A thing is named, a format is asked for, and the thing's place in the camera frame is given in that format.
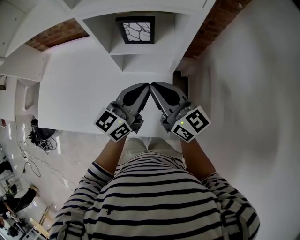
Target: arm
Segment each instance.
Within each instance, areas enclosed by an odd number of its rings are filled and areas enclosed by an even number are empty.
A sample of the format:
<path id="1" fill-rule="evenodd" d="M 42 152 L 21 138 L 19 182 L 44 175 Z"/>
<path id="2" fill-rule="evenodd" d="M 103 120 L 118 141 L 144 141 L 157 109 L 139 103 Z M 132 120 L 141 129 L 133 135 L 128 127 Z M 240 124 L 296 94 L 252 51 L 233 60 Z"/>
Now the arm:
<path id="1" fill-rule="evenodd" d="M 109 140 L 100 155 L 92 163 L 78 188 L 58 212 L 50 232 L 50 240 L 65 239 L 65 236 L 82 237 L 84 235 L 83 218 L 86 210 L 94 205 L 102 187 L 113 178 L 126 138 L 119 142 Z"/>
<path id="2" fill-rule="evenodd" d="M 181 141 L 181 146 L 187 170 L 201 180 L 220 203 L 224 233 L 229 235 L 229 239 L 254 239 L 260 221 L 250 202 L 216 173 L 196 139 L 190 143 Z"/>

